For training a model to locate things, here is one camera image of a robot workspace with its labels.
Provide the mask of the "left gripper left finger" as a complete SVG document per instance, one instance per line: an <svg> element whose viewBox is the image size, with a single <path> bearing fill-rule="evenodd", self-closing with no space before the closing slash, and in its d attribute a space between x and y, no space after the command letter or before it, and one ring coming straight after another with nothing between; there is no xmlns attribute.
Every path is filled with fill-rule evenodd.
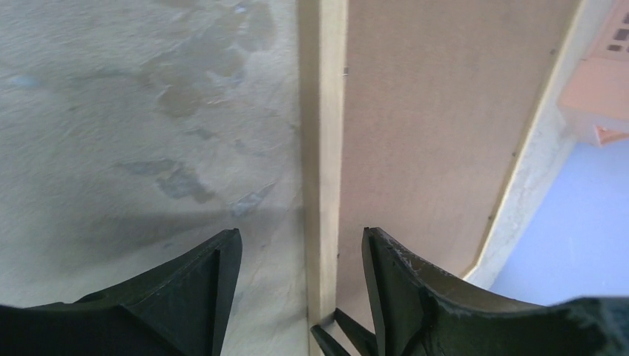
<svg viewBox="0 0 629 356"><path fill-rule="evenodd" d="M243 243L224 230L74 303L2 306L3 355L219 355Z"/></svg>

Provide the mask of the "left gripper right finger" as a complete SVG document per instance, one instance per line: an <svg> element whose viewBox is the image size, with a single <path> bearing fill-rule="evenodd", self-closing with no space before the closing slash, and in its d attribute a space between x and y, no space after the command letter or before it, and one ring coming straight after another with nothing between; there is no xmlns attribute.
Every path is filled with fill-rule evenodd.
<svg viewBox="0 0 629 356"><path fill-rule="evenodd" d="M381 355L626 355L628 299L538 306L435 266L365 228L363 269Z"/></svg>

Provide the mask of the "wooden picture frame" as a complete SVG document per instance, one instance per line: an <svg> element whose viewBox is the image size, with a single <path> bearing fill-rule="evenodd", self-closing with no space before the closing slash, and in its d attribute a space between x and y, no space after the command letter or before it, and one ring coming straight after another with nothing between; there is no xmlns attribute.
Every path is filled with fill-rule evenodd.
<svg viewBox="0 0 629 356"><path fill-rule="evenodd" d="M311 327L319 325L324 328L327 323L334 323L339 326L335 322L334 311L340 309L337 305L337 279L340 256L340 190L346 77L348 74L347 40L350 2L299 1L297 4L300 109L303 129L303 198L306 214L304 226L306 230L307 302L308 321ZM576 9L566 24L548 77L541 86L537 103L533 107L530 122L524 128L524 135L515 162L507 176L504 190L496 206L493 221L487 229L486 239L478 259L475 265L463 276L449 272L482 289L484 289L484 278L495 271L493 259L489 254L492 230L498 225L499 216L506 205L509 196L507 190L510 183L515 179L516 166L523 160L524 138L533 129L533 118L536 111L541 107L544 92L553 78L553 68L562 51L567 30L575 14L581 8L581 2L575 2L577 3ZM363 260L362 241L361 255ZM369 298L367 282L366 291ZM372 328L359 324L375 334L373 317L372 323ZM312 333L309 338L309 352L311 355L324 355Z"/></svg>

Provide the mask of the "brown backing board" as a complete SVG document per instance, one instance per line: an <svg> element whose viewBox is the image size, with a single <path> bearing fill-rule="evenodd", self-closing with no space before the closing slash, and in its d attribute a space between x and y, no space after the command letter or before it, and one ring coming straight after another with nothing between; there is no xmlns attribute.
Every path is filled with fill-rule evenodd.
<svg viewBox="0 0 629 356"><path fill-rule="evenodd" d="M338 307L367 328L366 227L476 263L575 1L351 1Z"/></svg>

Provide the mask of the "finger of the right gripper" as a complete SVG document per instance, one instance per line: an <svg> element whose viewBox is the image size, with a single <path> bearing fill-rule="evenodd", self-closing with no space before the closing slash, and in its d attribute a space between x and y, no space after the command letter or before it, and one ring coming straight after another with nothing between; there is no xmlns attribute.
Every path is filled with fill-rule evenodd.
<svg viewBox="0 0 629 356"><path fill-rule="evenodd" d="M360 355L378 356L377 339L374 333L340 309L335 309L334 319Z"/></svg>
<svg viewBox="0 0 629 356"><path fill-rule="evenodd" d="M315 325L310 331L325 356L349 356L349 353L321 326Z"/></svg>

